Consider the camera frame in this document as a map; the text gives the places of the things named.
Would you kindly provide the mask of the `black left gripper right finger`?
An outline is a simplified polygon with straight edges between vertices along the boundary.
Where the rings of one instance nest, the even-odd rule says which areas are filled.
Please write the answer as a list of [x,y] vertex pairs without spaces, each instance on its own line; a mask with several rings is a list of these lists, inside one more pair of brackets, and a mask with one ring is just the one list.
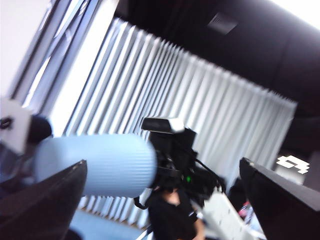
[[268,240],[318,240],[320,193],[243,157],[245,194]]

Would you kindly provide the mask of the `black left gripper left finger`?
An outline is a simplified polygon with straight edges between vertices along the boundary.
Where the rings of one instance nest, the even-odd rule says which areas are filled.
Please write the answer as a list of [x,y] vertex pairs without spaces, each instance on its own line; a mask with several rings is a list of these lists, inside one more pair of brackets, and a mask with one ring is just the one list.
[[2,240],[63,240],[87,179],[87,162],[0,198]]

